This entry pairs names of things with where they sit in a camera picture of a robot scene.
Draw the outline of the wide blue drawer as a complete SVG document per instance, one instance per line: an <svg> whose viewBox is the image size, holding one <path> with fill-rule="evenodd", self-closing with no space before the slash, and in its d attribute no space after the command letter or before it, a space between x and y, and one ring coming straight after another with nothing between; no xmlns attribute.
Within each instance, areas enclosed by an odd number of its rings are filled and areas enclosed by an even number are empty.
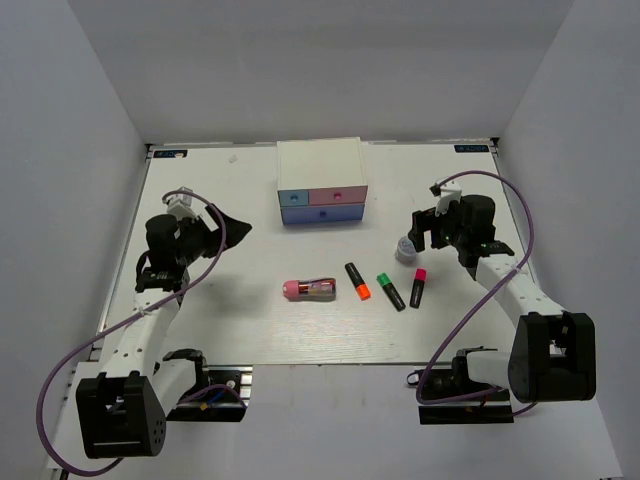
<svg viewBox="0 0 640 480"><path fill-rule="evenodd" d="M283 207L281 219L284 225L361 221L364 210L364 204Z"/></svg>

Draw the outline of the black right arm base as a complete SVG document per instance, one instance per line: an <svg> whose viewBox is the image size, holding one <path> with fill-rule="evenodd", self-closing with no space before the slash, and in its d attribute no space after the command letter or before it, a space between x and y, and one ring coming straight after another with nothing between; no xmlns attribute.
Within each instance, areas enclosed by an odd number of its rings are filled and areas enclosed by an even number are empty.
<svg viewBox="0 0 640 480"><path fill-rule="evenodd" d="M419 422L425 426L509 424L514 421L510 393L469 377L468 356L497 353L494 348L467 348L450 363L437 362L420 388Z"/></svg>

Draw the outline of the pink drawer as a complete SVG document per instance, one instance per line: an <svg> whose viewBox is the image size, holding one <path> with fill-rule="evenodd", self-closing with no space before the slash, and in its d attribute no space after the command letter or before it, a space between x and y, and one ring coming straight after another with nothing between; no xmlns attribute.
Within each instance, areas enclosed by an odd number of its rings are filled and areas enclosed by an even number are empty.
<svg viewBox="0 0 640 480"><path fill-rule="evenodd" d="M367 185L310 189L310 206L363 204L368 192Z"/></svg>

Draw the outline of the small light blue drawer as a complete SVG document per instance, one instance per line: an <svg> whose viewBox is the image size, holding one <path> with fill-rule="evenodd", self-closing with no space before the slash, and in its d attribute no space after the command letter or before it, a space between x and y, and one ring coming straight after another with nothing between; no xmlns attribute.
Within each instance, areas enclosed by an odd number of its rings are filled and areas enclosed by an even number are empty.
<svg viewBox="0 0 640 480"><path fill-rule="evenodd" d="M309 191L302 190L279 190L279 205L281 208L298 208L309 205Z"/></svg>

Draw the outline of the green capped highlighter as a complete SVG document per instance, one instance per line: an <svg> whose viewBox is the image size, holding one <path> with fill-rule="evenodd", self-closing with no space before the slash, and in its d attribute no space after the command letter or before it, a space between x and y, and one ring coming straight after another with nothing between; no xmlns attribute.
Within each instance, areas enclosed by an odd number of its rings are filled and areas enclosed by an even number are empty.
<svg viewBox="0 0 640 480"><path fill-rule="evenodd" d="M403 311L406 308L406 304L389 276L386 273L380 273L376 280L395 310L398 312Z"/></svg>

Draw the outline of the pink capped clear tube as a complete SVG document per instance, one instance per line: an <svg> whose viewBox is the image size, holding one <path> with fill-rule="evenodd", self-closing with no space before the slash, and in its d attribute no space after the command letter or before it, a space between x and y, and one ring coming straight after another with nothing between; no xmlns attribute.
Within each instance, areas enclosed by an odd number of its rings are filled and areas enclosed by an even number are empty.
<svg viewBox="0 0 640 480"><path fill-rule="evenodd" d="M336 298L336 280L329 277L288 280L282 286L282 293L289 301L332 301Z"/></svg>

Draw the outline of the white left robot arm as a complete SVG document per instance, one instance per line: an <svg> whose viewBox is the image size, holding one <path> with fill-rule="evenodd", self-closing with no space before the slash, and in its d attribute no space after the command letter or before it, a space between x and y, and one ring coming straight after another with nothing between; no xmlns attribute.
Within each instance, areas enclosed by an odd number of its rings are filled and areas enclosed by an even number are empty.
<svg viewBox="0 0 640 480"><path fill-rule="evenodd" d="M236 246L252 229L212 208L206 211L214 229L177 198L145 224L147 249L136 267L134 298L141 317L124 328L100 373L80 380L76 390L84 450L91 459L158 455L170 412L180 400L199 399L210 390L212 377L201 351L162 350L190 282L189 266Z"/></svg>

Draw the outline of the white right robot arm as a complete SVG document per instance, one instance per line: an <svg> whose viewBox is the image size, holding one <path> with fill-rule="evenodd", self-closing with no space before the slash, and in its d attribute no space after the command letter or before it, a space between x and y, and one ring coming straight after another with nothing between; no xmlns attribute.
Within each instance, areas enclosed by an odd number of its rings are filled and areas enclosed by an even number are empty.
<svg viewBox="0 0 640 480"><path fill-rule="evenodd" d="M415 249L452 247L471 278L486 288L516 332L508 352L461 349L451 384L461 397L486 387L511 391L522 403L587 401L596 393L595 326L551 300L518 266L513 250L495 237L495 203L486 196L440 200L412 214Z"/></svg>

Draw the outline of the white drawer cabinet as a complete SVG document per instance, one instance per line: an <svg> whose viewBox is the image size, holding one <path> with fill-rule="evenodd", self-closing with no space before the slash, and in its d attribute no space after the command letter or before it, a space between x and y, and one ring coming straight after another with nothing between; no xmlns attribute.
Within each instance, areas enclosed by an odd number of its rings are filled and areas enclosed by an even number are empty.
<svg viewBox="0 0 640 480"><path fill-rule="evenodd" d="M279 141L276 148L279 191L367 184L359 137Z"/></svg>

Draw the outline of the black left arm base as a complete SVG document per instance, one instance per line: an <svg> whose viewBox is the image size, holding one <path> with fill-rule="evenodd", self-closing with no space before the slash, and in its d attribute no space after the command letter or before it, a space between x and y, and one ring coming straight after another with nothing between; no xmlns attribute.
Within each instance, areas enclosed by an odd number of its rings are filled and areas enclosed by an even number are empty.
<svg viewBox="0 0 640 480"><path fill-rule="evenodd" d="M169 422L239 423L251 397L251 366L215 366L200 350L170 351L156 364L154 388Z"/></svg>

